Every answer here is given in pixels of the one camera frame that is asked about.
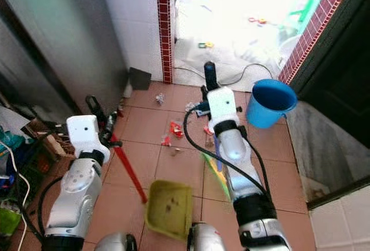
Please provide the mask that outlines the grey metal door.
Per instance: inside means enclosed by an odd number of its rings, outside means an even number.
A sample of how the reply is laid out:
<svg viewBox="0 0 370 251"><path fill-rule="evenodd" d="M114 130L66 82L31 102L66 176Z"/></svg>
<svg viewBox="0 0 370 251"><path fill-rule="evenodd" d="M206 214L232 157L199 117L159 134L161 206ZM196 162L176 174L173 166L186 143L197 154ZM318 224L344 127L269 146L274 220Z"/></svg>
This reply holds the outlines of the grey metal door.
<svg viewBox="0 0 370 251"><path fill-rule="evenodd" d="M111 114L128 82L106 0L7 0L64 88L75 114L88 114L92 95Z"/></svg>

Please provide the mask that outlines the black metal door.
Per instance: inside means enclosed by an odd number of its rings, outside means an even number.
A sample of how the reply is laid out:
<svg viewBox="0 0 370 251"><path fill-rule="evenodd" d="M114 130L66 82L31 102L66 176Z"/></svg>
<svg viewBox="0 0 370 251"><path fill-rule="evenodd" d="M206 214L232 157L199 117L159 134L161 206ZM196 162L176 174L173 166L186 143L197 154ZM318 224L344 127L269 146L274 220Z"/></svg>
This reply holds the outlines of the black metal door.
<svg viewBox="0 0 370 251"><path fill-rule="evenodd" d="M291 85L325 114L370 115L370 0L340 0Z"/></svg>

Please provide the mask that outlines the brown cardboard box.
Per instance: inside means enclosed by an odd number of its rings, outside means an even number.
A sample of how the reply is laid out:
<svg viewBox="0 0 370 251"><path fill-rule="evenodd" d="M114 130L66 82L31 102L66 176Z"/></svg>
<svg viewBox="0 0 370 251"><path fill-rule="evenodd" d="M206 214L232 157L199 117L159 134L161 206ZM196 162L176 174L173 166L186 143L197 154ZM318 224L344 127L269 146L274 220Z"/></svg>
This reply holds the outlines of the brown cardboard box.
<svg viewBox="0 0 370 251"><path fill-rule="evenodd" d="M42 145L58 157L74 158L74 148L63 124L53 121L32 119L24 129L31 138L40 140Z"/></svg>

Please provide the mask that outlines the bright green plastic container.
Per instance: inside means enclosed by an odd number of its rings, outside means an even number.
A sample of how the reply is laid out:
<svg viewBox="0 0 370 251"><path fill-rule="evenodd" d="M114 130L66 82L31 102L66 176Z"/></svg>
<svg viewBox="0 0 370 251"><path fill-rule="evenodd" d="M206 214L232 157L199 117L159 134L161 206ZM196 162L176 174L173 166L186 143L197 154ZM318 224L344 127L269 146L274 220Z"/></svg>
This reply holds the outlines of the bright green plastic container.
<svg viewBox="0 0 370 251"><path fill-rule="evenodd" d="M11 209L0 209L0 234L2 236L11 236L16 231L18 225L22 222L22 216Z"/></svg>

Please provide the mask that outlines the large red litter wrapper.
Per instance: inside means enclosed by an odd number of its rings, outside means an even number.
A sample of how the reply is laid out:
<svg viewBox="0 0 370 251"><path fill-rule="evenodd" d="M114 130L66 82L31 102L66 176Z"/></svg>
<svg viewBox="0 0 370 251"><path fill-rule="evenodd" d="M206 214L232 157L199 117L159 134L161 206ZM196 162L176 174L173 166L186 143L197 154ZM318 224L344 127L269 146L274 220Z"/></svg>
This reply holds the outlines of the large red litter wrapper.
<svg viewBox="0 0 370 251"><path fill-rule="evenodd" d="M170 121L169 130L172 133L172 135L174 135L174 137L177 137L177 138L184 137L183 127L179 122Z"/></svg>

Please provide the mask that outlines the teal plastic bag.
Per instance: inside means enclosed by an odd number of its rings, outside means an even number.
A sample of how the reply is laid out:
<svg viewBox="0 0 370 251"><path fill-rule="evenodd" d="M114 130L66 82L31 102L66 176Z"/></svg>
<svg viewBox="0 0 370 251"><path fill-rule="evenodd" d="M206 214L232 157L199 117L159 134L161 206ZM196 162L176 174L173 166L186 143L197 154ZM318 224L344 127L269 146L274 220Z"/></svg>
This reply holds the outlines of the teal plastic bag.
<svg viewBox="0 0 370 251"><path fill-rule="evenodd" d="M23 153L30 148L29 140L24 135L17 135L12 133L10 130L3 130L1 136L1 142L10 148L13 153Z"/></svg>

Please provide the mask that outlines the grey robot left leg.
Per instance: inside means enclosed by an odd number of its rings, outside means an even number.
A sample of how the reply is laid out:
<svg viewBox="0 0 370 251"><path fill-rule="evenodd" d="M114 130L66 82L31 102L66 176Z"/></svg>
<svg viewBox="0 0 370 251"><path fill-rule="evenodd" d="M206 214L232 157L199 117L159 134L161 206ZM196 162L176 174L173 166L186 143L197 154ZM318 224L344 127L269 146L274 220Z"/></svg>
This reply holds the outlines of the grey robot left leg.
<svg viewBox="0 0 370 251"><path fill-rule="evenodd" d="M94 251L138 251L134 235L114 232L101 238Z"/></svg>

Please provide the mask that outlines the green dustpan with red handle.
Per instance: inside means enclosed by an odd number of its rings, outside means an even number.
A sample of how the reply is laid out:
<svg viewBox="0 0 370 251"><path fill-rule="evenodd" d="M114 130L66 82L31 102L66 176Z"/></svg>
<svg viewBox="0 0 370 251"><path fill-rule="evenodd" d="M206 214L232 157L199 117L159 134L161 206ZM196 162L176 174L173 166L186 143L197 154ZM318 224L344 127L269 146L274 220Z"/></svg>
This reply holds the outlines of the green dustpan with red handle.
<svg viewBox="0 0 370 251"><path fill-rule="evenodd" d="M90 112L96 117L101 130L103 117L108 113L104 112L94 95L86 96L85 103L87 103ZM113 132L111 142L116 141L119 140ZM171 180L155 180L150 185L150 192L146 194L145 188L143 188L122 147L111 149L126 169L138 195L140 195L141 201L146 205L145 222L147 227L154 232L178 241L187 241L193 220L192 187Z"/></svg>

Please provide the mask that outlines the blue plastic bucket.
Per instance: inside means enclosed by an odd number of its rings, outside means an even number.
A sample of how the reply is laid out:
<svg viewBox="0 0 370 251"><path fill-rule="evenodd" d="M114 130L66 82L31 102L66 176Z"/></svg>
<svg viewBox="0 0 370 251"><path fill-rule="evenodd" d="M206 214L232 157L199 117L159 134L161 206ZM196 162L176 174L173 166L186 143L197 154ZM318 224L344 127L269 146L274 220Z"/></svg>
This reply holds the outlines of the blue plastic bucket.
<svg viewBox="0 0 370 251"><path fill-rule="evenodd" d="M254 83L247 105L246 119L254 127L267 129L298 105L293 88L275 79Z"/></svg>

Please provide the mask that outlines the green plastic stool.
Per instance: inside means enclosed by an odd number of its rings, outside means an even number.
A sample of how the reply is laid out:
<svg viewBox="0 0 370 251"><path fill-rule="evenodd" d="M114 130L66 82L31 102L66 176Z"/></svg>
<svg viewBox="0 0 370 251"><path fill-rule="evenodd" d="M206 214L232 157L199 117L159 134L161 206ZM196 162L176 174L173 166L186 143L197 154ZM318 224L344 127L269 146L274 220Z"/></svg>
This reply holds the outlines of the green plastic stool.
<svg viewBox="0 0 370 251"><path fill-rule="evenodd" d="M288 36L304 32L319 3L320 0L296 0L281 22L280 30L286 32Z"/></svg>

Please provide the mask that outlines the grey robot right leg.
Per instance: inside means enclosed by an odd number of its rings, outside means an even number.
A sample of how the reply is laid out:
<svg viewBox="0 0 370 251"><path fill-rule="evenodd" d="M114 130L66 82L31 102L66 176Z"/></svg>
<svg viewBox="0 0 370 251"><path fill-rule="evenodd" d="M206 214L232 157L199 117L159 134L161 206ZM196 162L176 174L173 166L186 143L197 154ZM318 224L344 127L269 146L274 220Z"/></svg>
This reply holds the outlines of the grey robot right leg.
<svg viewBox="0 0 370 251"><path fill-rule="evenodd" d="M213 225L193 223L187 240L188 251L225 251L225 243Z"/></svg>

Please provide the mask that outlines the grey robot leg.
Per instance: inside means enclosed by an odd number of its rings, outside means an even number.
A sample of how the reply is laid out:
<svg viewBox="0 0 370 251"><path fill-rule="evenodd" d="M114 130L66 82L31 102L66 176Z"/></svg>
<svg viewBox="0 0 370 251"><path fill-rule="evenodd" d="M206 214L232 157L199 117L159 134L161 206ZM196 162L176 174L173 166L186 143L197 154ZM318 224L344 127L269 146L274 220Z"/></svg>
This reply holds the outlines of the grey robot leg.
<svg viewBox="0 0 370 251"><path fill-rule="evenodd" d="M134 235L114 232L101 238L94 251L138 251Z"/></svg>
<svg viewBox="0 0 370 251"><path fill-rule="evenodd" d="M188 251L225 251L225 243L213 225L193 223L187 240Z"/></svg>

